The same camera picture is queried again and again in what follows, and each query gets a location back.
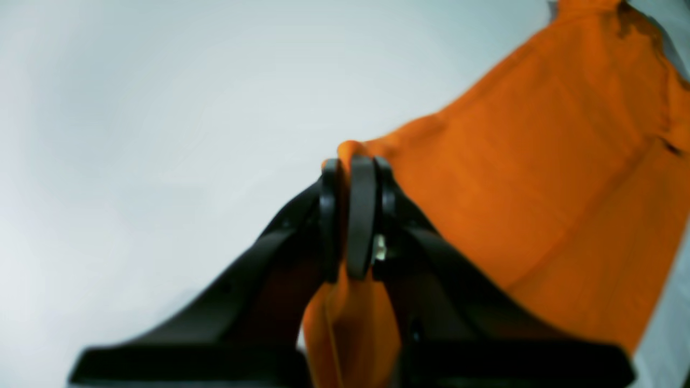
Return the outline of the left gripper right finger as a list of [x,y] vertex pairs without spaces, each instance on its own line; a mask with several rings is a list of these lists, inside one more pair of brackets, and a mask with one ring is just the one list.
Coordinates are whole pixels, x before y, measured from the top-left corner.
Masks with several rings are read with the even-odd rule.
[[348,275],[384,284],[405,347],[608,351],[564,333],[508,297],[446,241],[402,191],[389,162],[350,161]]

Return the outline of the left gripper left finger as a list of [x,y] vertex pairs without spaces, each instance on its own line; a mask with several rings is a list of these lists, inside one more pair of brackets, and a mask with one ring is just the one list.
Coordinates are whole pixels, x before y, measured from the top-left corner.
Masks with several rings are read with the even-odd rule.
[[295,351],[308,303],[337,279],[342,175],[342,162],[329,159],[192,302],[122,347]]

